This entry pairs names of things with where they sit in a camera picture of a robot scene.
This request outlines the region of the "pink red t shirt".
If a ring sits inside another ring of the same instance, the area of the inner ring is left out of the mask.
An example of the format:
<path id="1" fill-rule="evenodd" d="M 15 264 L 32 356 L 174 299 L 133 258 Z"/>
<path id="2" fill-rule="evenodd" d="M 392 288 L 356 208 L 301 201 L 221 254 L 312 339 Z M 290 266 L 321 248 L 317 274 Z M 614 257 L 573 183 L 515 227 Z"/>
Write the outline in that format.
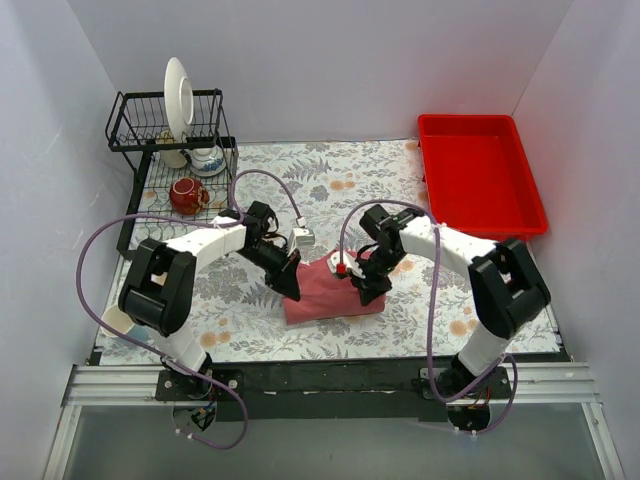
<path id="1" fill-rule="evenodd" d="M 301 299 L 282 301 L 285 322 L 288 326 L 308 321 L 339 317 L 372 315 L 385 310 L 385 296 L 369 305 L 360 302 L 358 290 L 347 278 L 336 278 L 329 270 L 328 260 L 336 250 L 310 263 L 301 264 L 297 270 Z"/>

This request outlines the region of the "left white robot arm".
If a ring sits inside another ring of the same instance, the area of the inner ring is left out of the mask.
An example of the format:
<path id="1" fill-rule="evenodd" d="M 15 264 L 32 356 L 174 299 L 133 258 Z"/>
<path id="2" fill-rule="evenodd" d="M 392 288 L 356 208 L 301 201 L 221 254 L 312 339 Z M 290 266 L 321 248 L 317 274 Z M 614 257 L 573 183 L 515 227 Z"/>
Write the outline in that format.
<path id="1" fill-rule="evenodd" d="M 187 325 L 196 274 L 232 253 L 264 271 L 264 282 L 278 294 L 301 299 L 297 249 L 267 240 L 276 214 L 255 201 L 245 214 L 226 209 L 204 228 L 167 242 L 152 238 L 136 249 L 118 298 L 118 309 L 132 322 L 156 334 L 159 356 L 182 371 L 178 387 L 193 400 L 205 398 L 213 386 L 207 353 Z"/>

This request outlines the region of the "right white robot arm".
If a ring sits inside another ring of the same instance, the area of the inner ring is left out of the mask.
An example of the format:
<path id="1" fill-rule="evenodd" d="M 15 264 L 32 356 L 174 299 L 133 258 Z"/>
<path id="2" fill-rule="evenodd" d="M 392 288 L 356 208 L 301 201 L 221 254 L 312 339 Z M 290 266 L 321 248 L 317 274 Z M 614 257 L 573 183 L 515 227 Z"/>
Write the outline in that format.
<path id="1" fill-rule="evenodd" d="M 359 221 L 373 240 L 367 258 L 341 249 L 328 261 L 336 276 L 348 276 L 366 306 L 389 292 L 390 273 L 407 255 L 434 262 L 463 277 L 472 290 L 479 320 L 470 339 L 455 357 L 454 389 L 475 397 L 489 384 L 492 368 L 513 337 L 550 303 L 551 294 L 527 246 L 517 238 L 498 242 L 465 234 L 439 224 L 423 209 L 403 202 L 396 214 L 367 201 Z"/>

